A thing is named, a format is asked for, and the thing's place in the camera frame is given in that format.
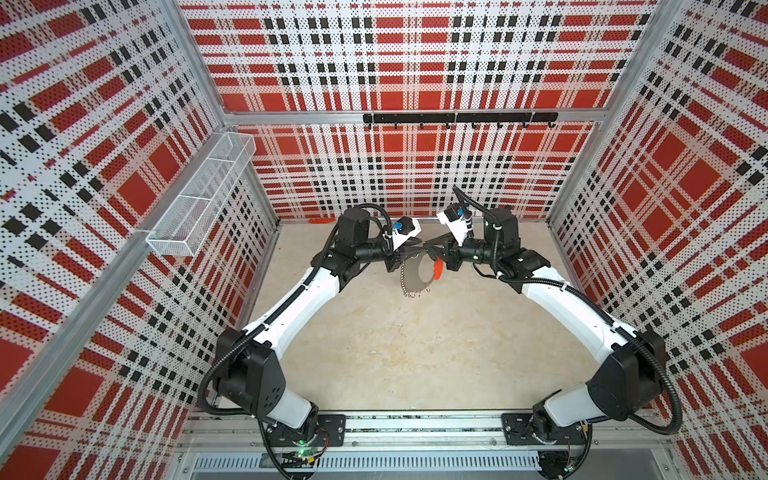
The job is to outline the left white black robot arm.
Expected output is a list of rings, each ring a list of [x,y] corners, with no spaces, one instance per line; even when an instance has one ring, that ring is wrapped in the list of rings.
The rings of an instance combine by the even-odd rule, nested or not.
[[[365,265],[382,262],[393,271],[418,251],[422,228],[411,217],[385,216],[378,234],[369,234],[376,208],[362,204],[345,211],[304,276],[278,303],[241,329],[228,328],[219,336],[214,363],[197,393],[203,411],[248,415],[305,437],[314,432],[318,408],[288,388],[281,366],[285,351]]]

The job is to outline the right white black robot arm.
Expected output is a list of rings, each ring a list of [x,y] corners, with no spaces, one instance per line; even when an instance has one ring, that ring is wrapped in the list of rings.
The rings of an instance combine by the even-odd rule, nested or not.
[[[603,420],[631,419],[655,433],[671,435],[681,423],[679,400],[671,399],[673,413],[666,425],[641,419],[637,412],[673,389],[666,372],[663,339],[641,332],[597,306],[572,287],[538,252],[523,247],[517,218],[507,209],[491,209],[484,216],[484,231],[475,237],[472,214],[457,203],[438,213],[446,234],[425,242],[430,257],[449,270],[463,264],[487,265],[490,277],[510,286],[536,303],[564,326],[597,361],[586,382],[557,391],[532,408],[532,425],[539,438],[572,425]]]

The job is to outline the black wall hook rail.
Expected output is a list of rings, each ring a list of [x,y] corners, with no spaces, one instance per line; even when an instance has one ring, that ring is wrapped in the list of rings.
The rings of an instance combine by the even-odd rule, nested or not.
[[[391,125],[400,126],[406,124],[415,124],[424,126],[427,124],[435,125],[453,125],[470,124],[472,126],[480,124],[520,124],[527,127],[532,123],[543,123],[552,126],[558,121],[560,114],[558,112],[450,112],[450,113],[369,113],[363,114],[363,123],[367,126],[372,125]]]

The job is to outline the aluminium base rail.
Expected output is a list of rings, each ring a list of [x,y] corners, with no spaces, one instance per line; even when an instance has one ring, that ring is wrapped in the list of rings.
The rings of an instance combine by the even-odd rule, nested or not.
[[[576,426],[551,445],[527,431],[521,410],[339,411],[316,440],[300,479],[539,479],[557,467],[576,479],[682,479],[672,443],[632,423]],[[172,479],[277,479],[255,422],[192,418]]]

